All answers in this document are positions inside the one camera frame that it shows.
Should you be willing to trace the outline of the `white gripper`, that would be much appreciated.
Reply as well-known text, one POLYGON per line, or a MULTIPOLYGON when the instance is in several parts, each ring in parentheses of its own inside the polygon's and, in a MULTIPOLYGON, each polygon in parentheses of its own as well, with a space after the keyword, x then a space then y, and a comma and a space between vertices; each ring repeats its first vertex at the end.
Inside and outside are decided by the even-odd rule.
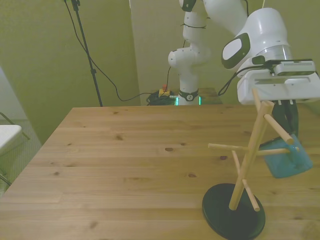
POLYGON ((262 101, 273 101, 272 116, 290 134, 299 134, 297 102, 320 99, 320 78, 316 73, 303 76, 275 76, 267 69, 248 71, 237 83, 238 101, 243 105, 255 103, 252 89, 262 101))

